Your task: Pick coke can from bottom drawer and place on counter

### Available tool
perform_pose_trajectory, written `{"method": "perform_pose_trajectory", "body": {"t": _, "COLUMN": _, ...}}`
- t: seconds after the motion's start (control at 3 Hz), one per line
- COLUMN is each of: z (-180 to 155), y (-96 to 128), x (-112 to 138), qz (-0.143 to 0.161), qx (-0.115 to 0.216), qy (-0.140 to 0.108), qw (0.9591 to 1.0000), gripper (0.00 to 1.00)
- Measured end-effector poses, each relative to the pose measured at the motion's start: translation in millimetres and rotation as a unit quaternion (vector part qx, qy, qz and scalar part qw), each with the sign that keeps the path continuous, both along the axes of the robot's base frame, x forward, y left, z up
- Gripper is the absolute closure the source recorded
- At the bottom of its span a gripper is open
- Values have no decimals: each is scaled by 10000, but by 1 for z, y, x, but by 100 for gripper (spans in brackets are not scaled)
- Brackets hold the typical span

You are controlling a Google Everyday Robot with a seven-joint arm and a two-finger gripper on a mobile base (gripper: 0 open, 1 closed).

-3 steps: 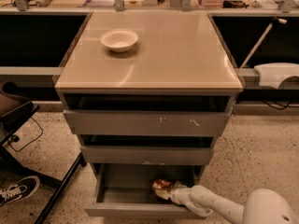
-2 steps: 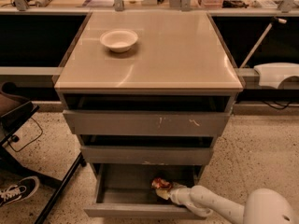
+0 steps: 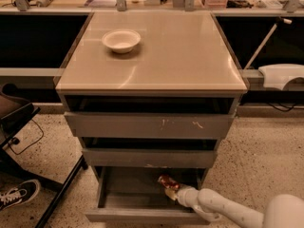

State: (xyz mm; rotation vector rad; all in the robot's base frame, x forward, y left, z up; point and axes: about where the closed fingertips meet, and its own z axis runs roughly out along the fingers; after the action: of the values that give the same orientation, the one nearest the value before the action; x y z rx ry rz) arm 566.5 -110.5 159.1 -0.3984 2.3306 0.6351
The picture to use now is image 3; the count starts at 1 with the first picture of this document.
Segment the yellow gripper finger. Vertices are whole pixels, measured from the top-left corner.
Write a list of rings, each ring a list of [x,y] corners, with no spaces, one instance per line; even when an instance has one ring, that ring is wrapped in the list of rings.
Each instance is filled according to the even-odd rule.
[[[172,190],[172,189],[168,188],[168,189],[165,189],[164,192],[165,192],[165,195],[168,198],[170,198],[171,200],[177,200],[178,199],[177,192],[175,190]]]

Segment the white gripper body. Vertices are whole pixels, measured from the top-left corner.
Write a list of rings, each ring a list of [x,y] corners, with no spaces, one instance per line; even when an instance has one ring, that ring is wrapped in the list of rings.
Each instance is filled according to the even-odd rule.
[[[178,203],[184,207],[195,207],[198,203],[198,194],[199,191],[191,186],[184,185],[177,192]]]

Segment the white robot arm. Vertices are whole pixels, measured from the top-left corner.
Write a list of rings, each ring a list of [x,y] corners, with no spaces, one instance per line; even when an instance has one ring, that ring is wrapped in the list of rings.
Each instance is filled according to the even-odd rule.
[[[240,228],[304,228],[304,200],[293,195],[274,197],[261,213],[206,188],[184,185],[178,190],[166,188],[165,194],[209,222],[225,216]]]

